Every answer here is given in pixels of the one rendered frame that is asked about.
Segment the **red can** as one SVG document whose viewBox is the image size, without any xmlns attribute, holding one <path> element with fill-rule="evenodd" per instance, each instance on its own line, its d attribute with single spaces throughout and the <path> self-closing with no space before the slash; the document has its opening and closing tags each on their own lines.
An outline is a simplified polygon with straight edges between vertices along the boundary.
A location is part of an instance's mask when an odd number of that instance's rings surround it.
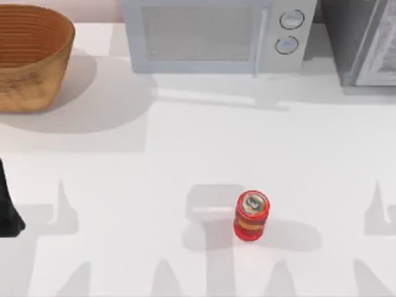
<svg viewBox="0 0 396 297">
<path fill-rule="evenodd" d="M 263 232 L 270 212 L 268 197 L 257 190 L 243 192 L 236 203 L 233 229 L 242 241 L 256 241 Z"/>
</svg>

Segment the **microwave oven door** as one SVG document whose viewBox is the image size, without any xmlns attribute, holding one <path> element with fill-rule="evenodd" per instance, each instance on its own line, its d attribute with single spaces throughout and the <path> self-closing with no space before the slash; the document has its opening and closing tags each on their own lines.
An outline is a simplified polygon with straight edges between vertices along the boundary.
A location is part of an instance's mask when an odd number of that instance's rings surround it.
<svg viewBox="0 0 396 297">
<path fill-rule="evenodd" d="M 270 0 L 122 0 L 136 73 L 258 72 Z"/>
</svg>

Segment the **pale microwave oven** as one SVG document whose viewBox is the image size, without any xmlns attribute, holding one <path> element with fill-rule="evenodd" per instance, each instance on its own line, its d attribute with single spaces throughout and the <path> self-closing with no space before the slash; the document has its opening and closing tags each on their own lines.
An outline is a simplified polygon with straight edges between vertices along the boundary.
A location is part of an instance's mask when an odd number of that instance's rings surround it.
<svg viewBox="0 0 396 297">
<path fill-rule="evenodd" d="M 294 72 L 300 68 L 316 10 L 317 0 L 270 0 L 266 31 L 260 59 L 260 72 Z M 280 25 L 280 16 L 290 10 L 300 10 L 304 14 L 302 26 L 294 30 L 285 30 Z M 281 37 L 293 36 L 299 41 L 298 49 L 289 55 L 281 55 L 275 49 L 276 41 Z"/>
</svg>

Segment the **round microwave knob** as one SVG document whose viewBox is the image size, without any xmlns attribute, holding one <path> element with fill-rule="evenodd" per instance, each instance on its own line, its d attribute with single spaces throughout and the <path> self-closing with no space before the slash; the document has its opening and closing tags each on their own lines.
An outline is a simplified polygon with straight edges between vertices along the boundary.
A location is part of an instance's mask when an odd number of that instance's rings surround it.
<svg viewBox="0 0 396 297">
<path fill-rule="evenodd" d="M 298 47 L 299 41 L 293 36 L 281 37 L 275 43 L 275 49 L 281 55 L 294 53 Z"/>
<path fill-rule="evenodd" d="M 280 16 L 280 25 L 285 30 L 294 30 L 302 26 L 304 19 L 304 14 L 300 10 L 290 10 Z"/>
</svg>

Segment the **brown woven basket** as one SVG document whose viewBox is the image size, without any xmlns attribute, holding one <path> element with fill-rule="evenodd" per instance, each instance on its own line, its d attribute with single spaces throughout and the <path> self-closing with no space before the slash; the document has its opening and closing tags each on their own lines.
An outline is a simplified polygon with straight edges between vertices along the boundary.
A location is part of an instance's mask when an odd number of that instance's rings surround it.
<svg viewBox="0 0 396 297">
<path fill-rule="evenodd" d="M 55 101 L 75 38 L 60 12 L 0 4 L 0 113 L 42 111 Z"/>
</svg>

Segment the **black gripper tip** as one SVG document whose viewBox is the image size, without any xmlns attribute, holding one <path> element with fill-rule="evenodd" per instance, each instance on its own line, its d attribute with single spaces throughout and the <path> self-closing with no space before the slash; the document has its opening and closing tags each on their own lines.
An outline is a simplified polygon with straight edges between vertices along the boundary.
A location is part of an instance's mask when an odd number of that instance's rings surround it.
<svg viewBox="0 0 396 297">
<path fill-rule="evenodd" d="M 9 194 L 4 165 L 0 159 L 0 238 L 16 238 L 25 227 Z"/>
</svg>

